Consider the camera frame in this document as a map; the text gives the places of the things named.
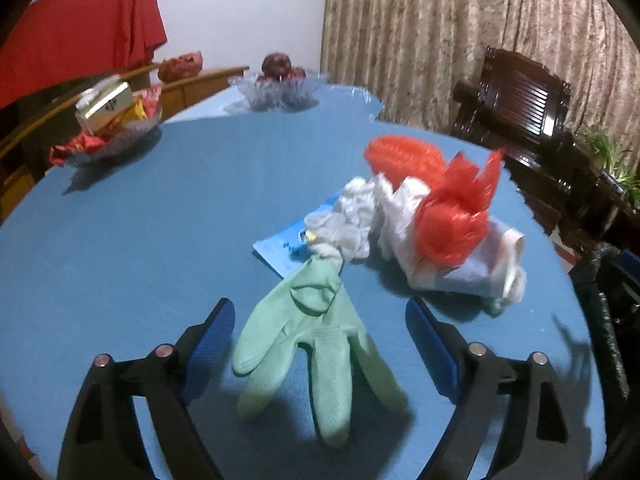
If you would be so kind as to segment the small red foam net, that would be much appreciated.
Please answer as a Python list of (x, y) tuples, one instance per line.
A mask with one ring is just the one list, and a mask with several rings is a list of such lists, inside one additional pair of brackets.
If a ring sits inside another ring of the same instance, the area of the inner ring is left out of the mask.
[(435, 266), (461, 266), (488, 233), (488, 208), (497, 191), (504, 151), (492, 151), (484, 168), (463, 154), (451, 159), (438, 188), (413, 217), (416, 254)]

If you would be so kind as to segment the gold white box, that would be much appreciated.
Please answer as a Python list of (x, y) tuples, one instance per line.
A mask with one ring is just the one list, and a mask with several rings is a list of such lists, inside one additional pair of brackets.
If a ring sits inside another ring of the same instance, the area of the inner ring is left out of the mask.
[(75, 104), (78, 124), (88, 133), (96, 133), (134, 105), (127, 81), (111, 81), (106, 86), (91, 88)]

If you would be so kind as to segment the beige patterned curtain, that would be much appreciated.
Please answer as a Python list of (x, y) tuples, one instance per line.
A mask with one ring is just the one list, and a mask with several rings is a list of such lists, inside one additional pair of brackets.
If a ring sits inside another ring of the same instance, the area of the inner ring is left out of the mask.
[(368, 89), (389, 122), (442, 131), (454, 85), (480, 78), (489, 47), (570, 85), (566, 126), (598, 126), (639, 160), (639, 50), (608, 0), (326, 0), (321, 68)]

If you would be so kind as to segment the white crumpled tissue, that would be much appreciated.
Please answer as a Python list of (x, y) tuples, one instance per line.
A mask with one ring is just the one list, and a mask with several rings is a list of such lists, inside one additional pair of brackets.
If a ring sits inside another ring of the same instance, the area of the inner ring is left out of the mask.
[(431, 188), (414, 177), (405, 178), (399, 188), (385, 174), (353, 178), (332, 209), (306, 215), (307, 246), (339, 263), (367, 259), (374, 246), (385, 259), (414, 263), (413, 218), (430, 193)]

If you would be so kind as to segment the orange foam fruit net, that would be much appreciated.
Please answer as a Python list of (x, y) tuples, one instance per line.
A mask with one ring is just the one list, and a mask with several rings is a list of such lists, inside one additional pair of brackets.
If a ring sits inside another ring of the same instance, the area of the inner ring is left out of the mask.
[(374, 138), (364, 149), (363, 157), (372, 172), (384, 174), (394, 190), (407, 178), (438, 188), (447, 168), (442, 151), (435, 145), (398, 134)]

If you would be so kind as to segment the light blue under tablecloth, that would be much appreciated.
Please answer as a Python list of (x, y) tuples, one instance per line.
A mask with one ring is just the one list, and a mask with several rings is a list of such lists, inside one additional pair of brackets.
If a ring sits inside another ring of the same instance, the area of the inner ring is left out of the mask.
[[(270, 108), (269, 111), (298, 113), (335, 103), (356, 106), (358, 110), (366, 112), (371, 119), (378, 118), (384, 110), (384, 103), (365, 88), (347, 84), (322, 84), (306, 101), (284, 102), (275, 108)], [(227, 88), (165, 119), (164, 123), (243, 115), (254, 113), (254, 111), (247, 98), (244, 98), (238, 89)]]

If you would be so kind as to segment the dark wooden side table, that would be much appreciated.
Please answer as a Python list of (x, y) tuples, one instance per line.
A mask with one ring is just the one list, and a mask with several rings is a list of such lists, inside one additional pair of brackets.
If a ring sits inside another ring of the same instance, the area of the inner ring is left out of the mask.
[(574, 172), (559, 230), (562, 242), (582, 254), (608, 243), (639, 255), (639, 211), (605, 171)]

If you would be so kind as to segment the black trash bin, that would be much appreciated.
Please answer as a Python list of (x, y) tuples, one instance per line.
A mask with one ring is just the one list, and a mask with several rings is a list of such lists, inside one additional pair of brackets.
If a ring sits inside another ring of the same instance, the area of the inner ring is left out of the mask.
[(626, 310), (614, 292), (613, 259), (619, 252), (599, 244), (570, 271), (600, 377), (608, 463), (639, 449), (639, 309)]

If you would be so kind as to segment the glass fruit bowl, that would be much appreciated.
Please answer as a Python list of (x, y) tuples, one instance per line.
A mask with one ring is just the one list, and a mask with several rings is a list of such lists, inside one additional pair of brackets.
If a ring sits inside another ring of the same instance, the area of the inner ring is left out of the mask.
[(327, 74), (306, 71), (304, 79), (279, 82), (258, 81), (258, 73), (232, 76), (229, 86), (240, 92), (252, 112), (288, 110), (297, 112), (316, 104), (316, 92), (329, 82)]

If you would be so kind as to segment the red cloth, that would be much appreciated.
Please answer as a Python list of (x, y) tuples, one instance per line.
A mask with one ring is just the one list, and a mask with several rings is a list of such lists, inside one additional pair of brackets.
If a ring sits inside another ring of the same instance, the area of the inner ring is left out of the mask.
[(166, 41), (157, 0), (37, 0), (2, 44), (1, 105), (149, 63)]

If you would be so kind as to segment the green rubber glove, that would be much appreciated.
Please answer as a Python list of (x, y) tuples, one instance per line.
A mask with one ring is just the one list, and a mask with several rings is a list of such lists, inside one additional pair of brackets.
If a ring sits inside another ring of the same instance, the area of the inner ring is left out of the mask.
[(352, 416), (352, 361), (382, 403), (405, 411), (398, 384), (359, 317), (334, 262), (313, 256), (262, 298), (247, 319), (232, 356), (247, 383), (238, 415), (262, 414), (278, 393), (298, 347), (309, 349), (311, 402), (322, 441), (339, 448)]

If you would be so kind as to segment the white blue paper cup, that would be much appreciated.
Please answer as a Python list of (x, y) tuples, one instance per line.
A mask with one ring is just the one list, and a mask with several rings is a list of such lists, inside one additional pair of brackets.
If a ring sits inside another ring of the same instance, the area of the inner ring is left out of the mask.
[(475, 296), (499, 313), (524, 297), (524, 249), (523, 233), (490, 218), (484, 240), (460, 266), (435, 266), (413, 248), (400, 263), (413, 290)]

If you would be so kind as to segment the green potted plant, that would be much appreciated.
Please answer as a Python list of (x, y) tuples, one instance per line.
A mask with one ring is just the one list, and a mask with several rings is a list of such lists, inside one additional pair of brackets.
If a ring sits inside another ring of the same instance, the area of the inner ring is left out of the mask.
[(619, 184), (634, 211), (639, 211), (639, 178), (626, 164), (629, 150), (622, 150), (598, 125), (582, 125), (578, 136), (587, 144), (601, 168)]

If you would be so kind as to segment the blue paper card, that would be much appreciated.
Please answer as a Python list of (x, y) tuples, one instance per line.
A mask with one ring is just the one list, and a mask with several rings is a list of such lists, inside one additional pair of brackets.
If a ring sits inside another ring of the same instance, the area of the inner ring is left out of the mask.
[(318, 239), (317, 228), (307, 228), (305, 220), (300, 219), (277, 234), (255, 242), (253, 252), (280, 278), (287, 278), (310, 258), (311, 245)]

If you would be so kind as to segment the glass snack bowl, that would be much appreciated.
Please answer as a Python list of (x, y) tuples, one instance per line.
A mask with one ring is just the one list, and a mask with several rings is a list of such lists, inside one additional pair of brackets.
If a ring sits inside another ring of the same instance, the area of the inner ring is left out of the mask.
[(134, 92), (134, 104), (98, 133), (81, 130), (66, 144), (50, 147), (52, 166), (79, 168), (98, 160), (123, 155), (142, 141), (160, 123), (163, 87), (153, 86)]

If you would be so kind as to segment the red carved ornament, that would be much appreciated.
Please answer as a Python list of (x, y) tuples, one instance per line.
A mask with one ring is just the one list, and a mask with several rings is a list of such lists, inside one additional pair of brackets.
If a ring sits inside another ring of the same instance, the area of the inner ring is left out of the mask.
[(163, 84), (169, 84), (170, 82), (198, 76), (202, 69), (202, 52), (195, 51), (179, 55), (176, 58), (168, 58), (168, 60), (161, 62), (157, 77)]

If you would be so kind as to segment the dark red fruit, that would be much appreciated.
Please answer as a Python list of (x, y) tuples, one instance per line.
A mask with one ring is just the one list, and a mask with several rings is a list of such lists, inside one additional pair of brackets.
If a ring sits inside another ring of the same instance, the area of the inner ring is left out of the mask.
[(294, 66), (288, 55), (276, 52), (264, 58), (262, 61), (262, 73), (257, 80), (279, 82), (304, 79), (305, 77), (306, 70), (303, 67)]

